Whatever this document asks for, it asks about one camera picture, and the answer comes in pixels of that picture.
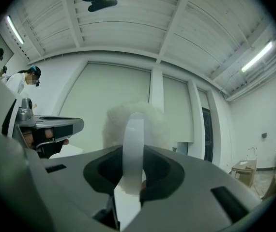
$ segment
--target black slot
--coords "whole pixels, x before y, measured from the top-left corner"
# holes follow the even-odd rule
[[[226,187],[213,188],[210,191],[230,217],[232,223],[237,222],[248,214],[245,207]]]
[[[51,172],[55,172],[55,171],[58,171],[58,170],[61,170],[61,169],[64,169],[64,168],[66,168],[66,166],[63,165],[63,164],[60,164],[60,165],[55,165],[55,166],[47,167],[46,171],[49,174]]]

